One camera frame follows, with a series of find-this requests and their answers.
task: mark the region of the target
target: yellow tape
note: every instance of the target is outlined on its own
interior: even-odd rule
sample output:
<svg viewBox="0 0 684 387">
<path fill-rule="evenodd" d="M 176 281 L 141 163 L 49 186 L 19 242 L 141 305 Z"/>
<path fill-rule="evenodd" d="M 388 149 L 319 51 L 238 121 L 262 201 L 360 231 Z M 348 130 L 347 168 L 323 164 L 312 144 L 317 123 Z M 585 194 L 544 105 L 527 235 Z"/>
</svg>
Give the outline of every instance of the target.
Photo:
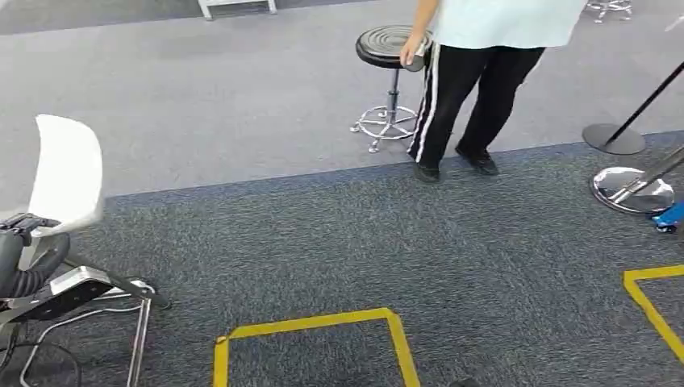
<svg viewBox="0 0 684 387">
<path fill-rule="evenodd" d="M 665 319 L 639 288 L 636 281 L 651 280 L 657 278 L 684 276 L 684 265 L 669 266 L 665 268 L 649 268 L 645 270 L 631 270 L 624 272 L 624 288 L 632 296 L 634 301 L 641 306 L 646 317 L 656 328 L 674 354 L 684 364 L 684 344 L 676 333 L 669 327 Z"/>
<path fill-rule="evenodd" d="M 387 316 L 387 322 L 390 324 L 390 334 L 392 335 L 394 350 L 397 352 L 397 359 L 399 360 L 399 367 L 401 368 L 404 377 L 404 384 L 406 384 L 407 387 L 420 387 L 418 373 L 415 371 L 413 356 L 411 356 L 411 349 L 408 347 L 402 320 L 398 315 L 390 312 L 390 315 Z"/>
<path fill-rule="evenodd" d="M 214 387 L 228 387 L 228 341 L 231 339 L 331 327 L 345 323 L 360 323 L 363 321 L 379 319 L 386 319 L 390 326 L 390 336 L 392 338 L 392 343 L 394 343 L 394 350 L 397 353 L 399 368 L 402 371 L 406 387 L 420 387 L 418 374 L 415 371 L 413 357 L 411 356 L 411 349 L 408 346 L 408 341 L 403 330 L 402 320 L 388 308 L 358 310 L 354 312 L 237 327 L 228 337 L 221 336 L 216 340 L 214 351 Z"/>
<path fill-rule="evenodd" d="M 361 321 L 387 318 L 388 313 L 391 314 L 392 312 L 387 308 L 379 308 L 372 310 L 360 310 L 357 312 L 329 314 L 326 316 L 298 318 L 296 320 L 267 322 L 266 324 L 246 325 L 244 327 L 237 327 L 229 337 L 230 339 L 242 339 L 244 337 L 330 327 L 345 323 L 358 323 Z"/>
<path fill-rule="evenodd" d="M 228 386 L 228 337 L 219 336 L 214 346 L 214 387 Z"/>
</svg>

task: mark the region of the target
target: white furniture leg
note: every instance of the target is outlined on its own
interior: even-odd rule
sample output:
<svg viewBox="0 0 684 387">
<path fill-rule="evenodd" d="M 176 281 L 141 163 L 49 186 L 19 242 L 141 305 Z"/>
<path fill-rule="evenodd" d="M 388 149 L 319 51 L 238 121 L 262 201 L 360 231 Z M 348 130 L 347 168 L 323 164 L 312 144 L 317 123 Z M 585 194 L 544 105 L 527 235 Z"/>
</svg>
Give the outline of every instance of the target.
<svg viewBox="0 0 684 387">
<path fill-rule="evenodd" d="M 275 15 L 277 13 L 276 0 L 269 0 L 269 12 L 271 15 Z"/>
<path fill-rule="evenodd" d="M 204 2 L 204 0 L 198 0 L 199 7 L 202 8 L 202 14 L 204 15 L 204 19 L 207 21 L 214 20 L 214 17 L 211 16 L 211 11 L 209 11 L 209 6 Z"/>
</svg>

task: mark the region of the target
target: black pants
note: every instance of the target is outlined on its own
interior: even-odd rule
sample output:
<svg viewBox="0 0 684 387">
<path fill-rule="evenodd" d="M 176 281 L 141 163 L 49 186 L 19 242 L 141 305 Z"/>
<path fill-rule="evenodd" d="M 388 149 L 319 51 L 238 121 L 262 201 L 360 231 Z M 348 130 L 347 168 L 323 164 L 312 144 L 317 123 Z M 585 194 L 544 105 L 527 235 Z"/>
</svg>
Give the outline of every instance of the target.
<svg viewBox="0 0 684 387">
<path fill-rule="evenodd" d="M 459 146 L 486 149 L 513 110 L 515 91 L 534 69 L 543 48 L 464 49 L 435 44 L 426 55 L 423 101 L 408 150 L 418 163 L 436 168 L 463 101 L 479 81 L 478 101 Z"/>
</svg>

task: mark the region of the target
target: light blue shirt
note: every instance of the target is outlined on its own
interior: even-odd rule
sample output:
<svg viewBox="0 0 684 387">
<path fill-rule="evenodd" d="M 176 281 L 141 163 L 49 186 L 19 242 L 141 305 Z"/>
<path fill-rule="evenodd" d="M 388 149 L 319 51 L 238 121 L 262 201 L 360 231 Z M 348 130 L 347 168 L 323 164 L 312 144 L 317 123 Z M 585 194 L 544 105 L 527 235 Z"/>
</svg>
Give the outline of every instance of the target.
<svg viewBox="0 0 684 387">
<path fill-rule="evenodd" d="M 564 46 L 586 0 L 440 0 L 437 43 L 457 48 Z"/>
</svg>

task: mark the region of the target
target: stool footrest ring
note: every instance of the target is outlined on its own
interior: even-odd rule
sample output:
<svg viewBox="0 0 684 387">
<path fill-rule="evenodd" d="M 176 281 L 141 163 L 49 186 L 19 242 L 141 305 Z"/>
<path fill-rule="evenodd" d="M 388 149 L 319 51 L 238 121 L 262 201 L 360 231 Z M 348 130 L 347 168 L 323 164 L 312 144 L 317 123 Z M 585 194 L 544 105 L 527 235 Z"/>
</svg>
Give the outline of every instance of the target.
<svg viewBox="0 0 684 387">
<path fill-rule="evenodd" d="M 407 117 L 397 119 L 397 113 L 403 112 L 408 114 Z M 369 114 L 376 113 L 377 116 L 383 120 L 379 119 L 367 119 Z M 369 152 L 376 153 L 377 146 L 380 140 L 397 140 L 406 139 L 414 134 L 413 130 L 408 130 L 406 128 L 400 127 L 399 124 L 407 123 L 416 119 L 417 114 L 406 107 L 397 106 L 397 110 L 392 112 L 387 109 L 387 106 L 377 106 L 373 109 L 368 109 L 364 114 L 361 115 L 359 120 L 350 128 L 352 132 L 363 131 L 366 135 L 374 138 L 375 140 L 369 148 Z M 380 131 L 371 131 L 368 126 L 375 125 L 380 127 Z M 396 134 L 388 134 L 388 132 L 393 131 Z"/>
</svg>

